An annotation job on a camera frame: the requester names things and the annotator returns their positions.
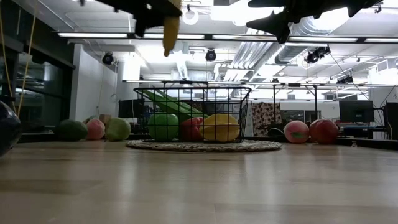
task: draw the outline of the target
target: yellow cord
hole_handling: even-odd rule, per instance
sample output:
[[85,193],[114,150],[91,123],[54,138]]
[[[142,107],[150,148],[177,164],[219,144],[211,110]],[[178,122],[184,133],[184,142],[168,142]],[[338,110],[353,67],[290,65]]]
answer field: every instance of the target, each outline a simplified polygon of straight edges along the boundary
[[[8,73],[8,65],[7,65],[7,57],[6,57],[6,41],[4,40],[4,32],[2,29],[2,14],[1,14],[1,7],[0,7],[0,32],[1,32],[1,39],[2,39],[2,54],[4,57],[4,65],[6,67],[6,74],[7,74],[7,82],[8,82],[8,89],[10,91],[10,97],[14,97],[12,95],[12,89],[11,89],[11,82],[10,82],[10,74]],[[16,112],[16,107],[15,103],[12,102],[12,107],[14,109],[14,112]]]
[[[33,33],[34,33],[34,30],[35,30],[35,24],[36,24],[36,13],[37,13],[37,1],[35,3],[35,12],[34,12],[34,15],[33,15],[32,32],[30,33],[29,49],[27,51],[28,56],[30,56],[30,50],[32,50]],[[19,106],[18,106],[18,113],[17,113],[18,117],[19,117],[19,115],[21,113],[22,102],[23,102],[23,99],[24,99],[25,82],[26,82],[26,76],[27,76],[28,68],[29,68],[29,60],[26,61],[24,82],[22,83],[22,93],[21,93],[21,98],[19,100]]]

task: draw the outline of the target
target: security camera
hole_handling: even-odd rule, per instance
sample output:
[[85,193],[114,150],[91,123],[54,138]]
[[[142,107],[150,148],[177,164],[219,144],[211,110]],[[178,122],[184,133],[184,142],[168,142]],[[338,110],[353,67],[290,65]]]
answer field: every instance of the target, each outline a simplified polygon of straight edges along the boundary
[[105,65],[113,65],[116,62],[116,60],[113,57],[113,53],[112,52],[106,52],[105,56],[102,58],[102,62]]
[[206,54],[206,61],[214,62],[217,58],[217,54],[214,49],[208,49]]

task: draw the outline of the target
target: ceiling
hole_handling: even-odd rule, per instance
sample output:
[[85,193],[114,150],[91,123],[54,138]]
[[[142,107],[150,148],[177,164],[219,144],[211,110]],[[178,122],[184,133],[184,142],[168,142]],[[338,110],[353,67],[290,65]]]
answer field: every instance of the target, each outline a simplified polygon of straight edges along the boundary
[[[14,0],[24,9],[33,13],[34,1]],[[199,20],[194,25],[188,25],[183,21],[180,23],[180,33],[195,34],[244,34],[248,31],[244,26],[237,26],[233,21],[215,21],[211,19],[212,1],[205,1],[205,7],[198,7]],[[88,2],[81,7],[73,0],[39,0],[37,17],[60,32],[134,32],[135,20],[125,12],[114,13],[113,8],[99,2]],[[379,14],[374,9],[365,9],[356,16],[348,19],[344,24],[335,29],[331,35],[375,35],[375,36],[398,36],[398,9],[384,8]],[[162,32],[161,28],[151,29],[148,32]],[[185,59],[188,70],[213,71],[217,63],[231,63],[239,52],[242,43],[225,41],[185,41],[189,46],[214,48],[217,53],[217,61],[206,62],[206,52],[191,52]],[[92,45],[134,45],[146,61],[146,66],[141,67],[141,73],[150,75],[153,73],[170,73],[176,70],[177,65],[174,58],[163,56],[162,42],[160,40],[95,40]],[[287,67],[281,67],[284,78],[291,80],[303,80],[305,77],[324,77],[327,80],[330,76],[341,73],[341,69],[349,70],[358,65],[367,64],[375,58],[385,56],[398,56],[398,45],[366,45],[366,44],[330,44],[332,55],[340,67],[331,57],[326,57],[309,69],[302,66],[303,56],[299,56]],[[367,76],[365,69],[356,70],[358,78]],[[269,76],[280,72],[271,72]]]

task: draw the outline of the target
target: green ball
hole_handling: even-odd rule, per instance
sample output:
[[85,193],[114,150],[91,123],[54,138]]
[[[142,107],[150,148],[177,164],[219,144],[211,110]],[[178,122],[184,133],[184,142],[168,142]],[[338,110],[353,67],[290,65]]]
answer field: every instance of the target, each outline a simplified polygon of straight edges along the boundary
[[58,125],[55,134],[62,141],[80,141],[87,137],[88,130],[82,122],[68,119]]
[[177,137],[178,125],[175,114],[152,114],[148,121],[149,135],[156,141],[171,141]]
[[108,141],[124,141],[131,133],[131,126],[125,119],[111,118],[105,127],[105,137]]

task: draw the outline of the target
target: black wire basket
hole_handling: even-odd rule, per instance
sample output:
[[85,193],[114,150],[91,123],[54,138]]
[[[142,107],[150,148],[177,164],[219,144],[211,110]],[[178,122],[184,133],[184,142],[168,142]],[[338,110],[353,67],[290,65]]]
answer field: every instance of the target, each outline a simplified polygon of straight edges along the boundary
[[134,91],[143,104],[138,117],[141,134],[151,138],[143,141],[243,142],[248,87],[164,81],[163,87]]

